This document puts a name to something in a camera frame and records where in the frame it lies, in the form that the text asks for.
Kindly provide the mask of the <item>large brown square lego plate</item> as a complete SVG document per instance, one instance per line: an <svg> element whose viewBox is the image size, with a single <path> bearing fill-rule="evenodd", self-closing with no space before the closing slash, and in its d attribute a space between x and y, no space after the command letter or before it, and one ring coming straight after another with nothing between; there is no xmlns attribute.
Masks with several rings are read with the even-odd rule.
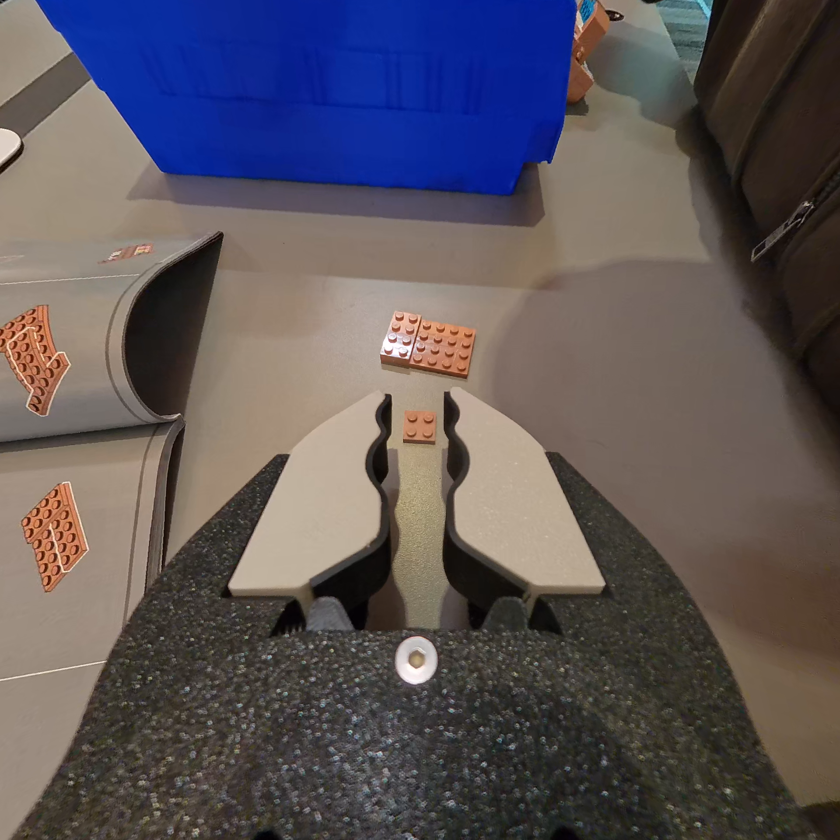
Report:
<svg viewBox="0 0 840 840"><path fill-rule="evenodd" d="M409 366L466 379L475 341L473 328L422 318Z"/></svg>

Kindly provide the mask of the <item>dark fabric bag with zipper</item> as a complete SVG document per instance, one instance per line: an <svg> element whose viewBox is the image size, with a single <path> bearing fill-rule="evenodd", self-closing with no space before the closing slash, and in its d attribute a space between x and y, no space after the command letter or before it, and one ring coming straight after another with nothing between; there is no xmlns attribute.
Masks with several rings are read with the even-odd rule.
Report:
<svg viewBox="0 0 840 840"><path fill-rule="evenodd" d="M839 399L839 2L720 1L695 80L700 113L771 261L794 351Z"/></svg>

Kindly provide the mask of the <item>grey lego instruction booklet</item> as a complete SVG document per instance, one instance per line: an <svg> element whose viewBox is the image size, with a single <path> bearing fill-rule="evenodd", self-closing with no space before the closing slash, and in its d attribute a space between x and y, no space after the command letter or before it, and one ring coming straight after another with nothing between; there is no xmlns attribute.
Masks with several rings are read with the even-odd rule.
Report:
<svg viewBox="0 0 840 840"><path fill-rule="evenodd" d="M2 680L103 660L160 574L224 236L2 245Z"/></svg>

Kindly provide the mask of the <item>orange box behind bin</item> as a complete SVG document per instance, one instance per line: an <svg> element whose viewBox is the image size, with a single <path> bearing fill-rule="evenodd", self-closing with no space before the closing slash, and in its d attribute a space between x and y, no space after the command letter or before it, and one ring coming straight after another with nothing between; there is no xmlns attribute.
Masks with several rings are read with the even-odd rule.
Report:
<svg viewBox="0 0 840 840"><path fill-rule="evenodd" d="M572 61L570 66L567 103L582 100L594 83L586 60L604 38L610 18L599 1L580 1L574 21Z"/></svg>

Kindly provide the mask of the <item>dark brown lego plate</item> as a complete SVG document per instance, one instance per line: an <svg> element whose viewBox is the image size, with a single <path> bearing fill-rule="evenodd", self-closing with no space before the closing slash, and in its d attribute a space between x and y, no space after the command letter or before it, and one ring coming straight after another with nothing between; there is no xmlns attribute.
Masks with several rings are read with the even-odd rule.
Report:
<svg viewBox="0 0 840 840"><path fill-rule="evenodd" d="M408 311L394 311L381 345L383 364L410 366L421 316Z"/></svg>

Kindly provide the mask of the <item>blue plastic bin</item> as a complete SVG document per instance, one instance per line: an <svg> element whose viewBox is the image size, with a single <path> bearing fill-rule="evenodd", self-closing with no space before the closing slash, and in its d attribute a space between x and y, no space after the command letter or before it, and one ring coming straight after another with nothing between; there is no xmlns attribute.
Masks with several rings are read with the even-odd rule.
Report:
<svg viewBox="0 0 840 840"><path fill-rule="evenodd" d="M165 173L510 194L564 123L570 1L44 1Z"/></svg>

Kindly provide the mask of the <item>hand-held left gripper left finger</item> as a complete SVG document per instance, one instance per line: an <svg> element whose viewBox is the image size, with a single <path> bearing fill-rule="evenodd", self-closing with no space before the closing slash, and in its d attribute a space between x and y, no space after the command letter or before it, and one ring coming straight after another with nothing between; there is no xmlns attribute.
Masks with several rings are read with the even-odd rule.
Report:
<svg viewBox="0 0 840 840"><path fill-rule="evenodd" d="M392 397L373 392L292 449L227 588L238 597L289 596L305 612L337 599L352 625L392 568L383 482Z"/></svg>

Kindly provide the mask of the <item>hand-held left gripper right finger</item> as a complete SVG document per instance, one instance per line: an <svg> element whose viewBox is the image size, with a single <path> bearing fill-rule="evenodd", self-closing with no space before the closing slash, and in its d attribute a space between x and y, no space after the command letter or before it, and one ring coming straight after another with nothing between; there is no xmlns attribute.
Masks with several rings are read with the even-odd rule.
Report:
<svg viewBox="0 0 840 840"><path fill-rule="evenodd" d="M541 596L606 590L543 446L461 387L444 394L447 438L443 562L477 611L502 597L533 608Z"/></svg>

